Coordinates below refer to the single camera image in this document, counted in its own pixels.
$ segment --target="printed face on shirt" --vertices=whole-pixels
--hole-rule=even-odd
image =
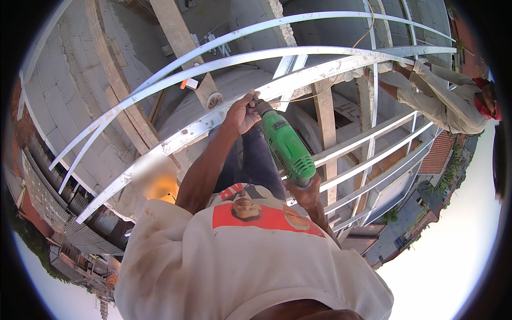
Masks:
[[[261,207],[251,199],[238,198],[231,207],[233,217],[243,221],[253,221],[261,217]]]
[[[310,224],[306,218],[289,206],[283,206],[283,213],[285,214],[286,221],[295,229],[308,230],[310,228]]]

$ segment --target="hand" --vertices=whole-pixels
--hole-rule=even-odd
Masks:
[[[283,180],[283,185],[297,200],[298,205],[304,208],[306,211],[315,208],[319,204],[321,205],[320,176],[318,173],[315,173],[315,175],[309,181],[309,184],[304,188],[297,187],[290,181],[290,179]]]
[[[258,100],[260,92],[249,90],[249,92],[240,100],[233,103],[226,114],[226,120],[223,124],[237,130],[239,135],[249,131],[252,126],[261,120],[260,115],[254,108],[254,103],[249,105],[253,100]]]

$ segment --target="red print on shirt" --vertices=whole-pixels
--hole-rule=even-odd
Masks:
[[[325,238],[311,220],[288,206],[283,210],[258,205],[251,199],[239,198],[214,208],[212,228],[220,226],[255,226],[262,229],[303,232]]]

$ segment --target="red headscarf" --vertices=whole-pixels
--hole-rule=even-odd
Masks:
[[[484,86],[490,84],[490,81],[483,79],[483,78],[473,78],[473,81],[477,84],[477,86],[482,89]],[[501,112],[500,108],[498,108],[498,103],[496,102],[494,104],[494,116],[490,114],[490,110],[487,108],[486,105],[482,104],[480,100],[477,99],[475,96],[475,106],[477,107],[478,112],[486,116],[488,119],[496,119],[501,120]]]

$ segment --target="tree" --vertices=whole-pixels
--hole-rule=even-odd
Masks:
[[[384,223],[397,222],[398,221],[397,213],[398,213],[398,206],[394,206],[391,209],[389,209],[389,211],[386,212],[384,215],[382,215],[382,217],[380,217],[380,218],[382,219],[382,221]]]
[[[64,283],[70,283],[67,276],[60,273],[59,270],[50,264],[50,245],[46,238],[30,221],[19,215],[18,208],[12,197],[4,197],[2,202],[4,201],[12,230],[19,235],[29,250],[39,258],[43,268],[52,278],[59,279]]]

